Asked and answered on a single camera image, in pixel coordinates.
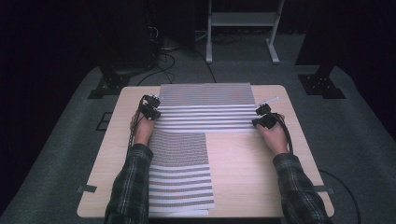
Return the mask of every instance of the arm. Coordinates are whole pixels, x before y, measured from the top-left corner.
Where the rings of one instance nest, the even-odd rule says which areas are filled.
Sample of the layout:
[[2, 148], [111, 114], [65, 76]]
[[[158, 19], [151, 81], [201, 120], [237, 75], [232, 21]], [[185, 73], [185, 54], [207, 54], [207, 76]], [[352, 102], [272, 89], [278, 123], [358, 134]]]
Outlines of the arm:
[[288, 222], [332, 223], [299, 159], [289, 154], [286, 136], [279, 123], [272, 129], [261, 125], [257, 125], [257, 129], [275, 155], [273, 163], [278, 176], [283, 213]]
[[147, 147], [154, 120], [139, 118], [134, 145], [113, 183], [105, 223], [149, 223], [149, 166], [153, 158]]

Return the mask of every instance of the table surface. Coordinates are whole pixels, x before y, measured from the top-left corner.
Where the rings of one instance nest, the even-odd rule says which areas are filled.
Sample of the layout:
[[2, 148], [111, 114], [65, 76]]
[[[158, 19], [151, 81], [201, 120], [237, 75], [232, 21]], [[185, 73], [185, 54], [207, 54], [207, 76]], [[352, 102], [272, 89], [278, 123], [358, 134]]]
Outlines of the table surface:
[[[285, 115], [294, 148], [304, 171], [315, 186], [323, 182], [306, 143], [289, 96], [282, 86], [251, 86], [255, 102], [269, 103], [272, 111]], [[78, 206], [80, 217], [103, 217], [113, 181], [125, 161], [131, 117], [144, 94], [159, 93], [160, 87], [126, 87], [114, 109], [87, 185], [95, 193], [84, 192]], [[257, 132], [206, 133], [206, 147], [212, 176], [215, 208], [208, 217], [283, 217], [273, 154]], [[327, 192], [320, 197], [329, 216], [334, 214]]]

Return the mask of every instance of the hand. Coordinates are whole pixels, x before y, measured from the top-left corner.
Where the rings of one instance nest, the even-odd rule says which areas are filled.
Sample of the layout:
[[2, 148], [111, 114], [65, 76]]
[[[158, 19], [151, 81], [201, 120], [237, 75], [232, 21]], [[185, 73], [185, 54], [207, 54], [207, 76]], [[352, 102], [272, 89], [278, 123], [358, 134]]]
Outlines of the hand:
[[279, 122], [272, 129], [262, 127], [260, 124], [257, 125], [257, 130], [264, 138], [265, 144], [271, 149], [271, 151], [276, 156], [281, 153], [289, 153], [288, 150], [288, 140], [286, 139], [285, 132]]
[[[134, 119], [136, 118], [136, 114], [132, 116], [132, 121], [130, 123], [130, 128], [133, 128]], [[137, 120], [137, 126], [134, 130], [134, 144], [143, 144], [147, 146], [149, 144], [149, 138], [151, 137], [152, 132], [154, 131], [154, 123], [155, 120], [146, 119], [143, 114], [139, 114], [139, 118]]]

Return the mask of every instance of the gray carpet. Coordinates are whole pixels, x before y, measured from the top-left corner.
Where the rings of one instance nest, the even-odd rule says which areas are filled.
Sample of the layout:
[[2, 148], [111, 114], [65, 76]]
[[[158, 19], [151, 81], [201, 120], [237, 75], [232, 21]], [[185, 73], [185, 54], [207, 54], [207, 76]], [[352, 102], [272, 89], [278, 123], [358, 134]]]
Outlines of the gray carpet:
[[[305, 94], [297, 75], [314, 73], [318, 67], [294, 65], [303, 39], [303, 35], [278, 35], [275, 45], [281, 64], [272, 65], [263, 36], [244, 35], [232, 45], [214, 45], [210, 68], [217, 82], [284, 86], [318, 168], [344, 181], [357, 200], [361, 223], [396, 223], [396, 143], [341, 69], [334, 68], [331, 79], [346, 99], [324, 100]], [[175, 44], [166, 42], [167, 47]], [[198, 45], [197, 50], [205, 55], [205, 45]], [[213, 82], [197, 52], [181, 49], [169, 54], [176, 62], [167, 70], [168, 77], [158, 73], [141, 85], [161, 85], [169, 83], [169, 78], [173, 83]], [[169, 56], [161, 56], [159, 65], [165, 68], [172, 61]], [[155, 71], [159, 69], [132, 77], [130, 85]], [[77, 187], [87, 182], [105, 135], [95, 130], [96, 125], [104, 112], [114, 109], [118, 99], [87, 99], [100, 78], [101, 73], [95, 68], [81, 82], [0, 223], [102, 223], [101, 218], [78, 217], [81, 194], [76, 193]], [[333, 177], [322, 177], [334, 189], [332, 220], [357, 223], [356, 208], [347, 190]]]

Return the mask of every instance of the plaid sleeve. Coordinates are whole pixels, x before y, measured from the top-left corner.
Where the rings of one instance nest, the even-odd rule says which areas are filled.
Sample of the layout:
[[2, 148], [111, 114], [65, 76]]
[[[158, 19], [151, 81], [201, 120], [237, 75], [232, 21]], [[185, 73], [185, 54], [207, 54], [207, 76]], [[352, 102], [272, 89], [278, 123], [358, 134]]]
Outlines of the plaid sleeve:
[[299, 159], [284, 153], [275, 156], [273, 163], [278, 176], [283, 213], [289, 223], [332, 223]]
[[105, 223], [149, 223], [149, 166], [152, 151], [141, 144], [128, 150], [122, 170], [113, 183]]

